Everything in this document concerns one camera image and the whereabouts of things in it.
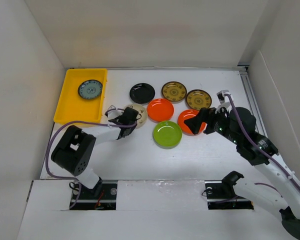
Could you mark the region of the blue white patterned plate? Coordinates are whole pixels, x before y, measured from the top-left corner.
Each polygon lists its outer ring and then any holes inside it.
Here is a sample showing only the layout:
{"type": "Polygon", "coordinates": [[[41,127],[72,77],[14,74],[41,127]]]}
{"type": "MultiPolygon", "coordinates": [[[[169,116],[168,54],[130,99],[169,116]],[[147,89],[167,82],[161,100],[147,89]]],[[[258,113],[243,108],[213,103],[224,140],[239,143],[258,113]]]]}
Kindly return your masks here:
{"type": "Polygon", "coordinates": [[[78,87],[78,95],[85,100],[93,100],[102,94],[103,84],[95,79],[82,82],[78,87]]]}

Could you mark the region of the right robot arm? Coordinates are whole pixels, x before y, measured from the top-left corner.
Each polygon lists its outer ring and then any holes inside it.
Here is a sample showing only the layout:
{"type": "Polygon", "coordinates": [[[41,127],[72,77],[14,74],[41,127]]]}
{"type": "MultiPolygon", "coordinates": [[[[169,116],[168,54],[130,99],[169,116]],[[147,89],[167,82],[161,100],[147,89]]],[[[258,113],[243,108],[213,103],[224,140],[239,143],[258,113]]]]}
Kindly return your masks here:
{"type": "Polygon", "coordinates": [[[232,171],[221,180],[221,191],[227,197],[240,196],[257,204],[280,220],[283,228],[300,240],[300,181],[283,160],[279,150],[264,135],[256,132],[256,118],[243,107],[202,108],[184,124],[193,134],[206,124],[206,135],[218,133],[236,146],[236,151],[276,188],[279,196],[247,181],[232,171]]]}

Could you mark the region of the cream floral plate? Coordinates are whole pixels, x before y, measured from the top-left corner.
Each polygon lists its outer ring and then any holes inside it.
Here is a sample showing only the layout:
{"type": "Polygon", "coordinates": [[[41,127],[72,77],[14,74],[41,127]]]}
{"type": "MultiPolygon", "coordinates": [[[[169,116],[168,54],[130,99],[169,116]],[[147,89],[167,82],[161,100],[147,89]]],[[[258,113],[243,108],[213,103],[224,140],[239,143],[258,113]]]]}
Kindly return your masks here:
{"type": "Polygon", "coordinates": [[[137,104],[137,103],[128,104],[124,107],[124,109],[126,109],[126,108],[132,108],[132,109],[138,111],[136,129],[141,128],[148,119],[148,113],[147,113],[146,108],[144,106],[142,106],[141,104],[137,104]]]}

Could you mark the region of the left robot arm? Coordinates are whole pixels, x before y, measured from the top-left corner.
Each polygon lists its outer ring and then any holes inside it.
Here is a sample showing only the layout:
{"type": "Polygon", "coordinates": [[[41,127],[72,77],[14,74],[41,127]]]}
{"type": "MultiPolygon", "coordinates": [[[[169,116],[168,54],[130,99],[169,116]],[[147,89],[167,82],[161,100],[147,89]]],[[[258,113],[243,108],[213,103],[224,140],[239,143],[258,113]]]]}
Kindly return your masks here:
{"type": "Polygon", "coordinates": [[[108,123],[93,123],[93,127],[86,129],[70,123],[53,149],[51,160],[77,179],[88,197],[97,198],[102,191],[102,179],[88,168],[94,147],[129,136],[140,116],[137,110],[127,107],[108,123]]]}

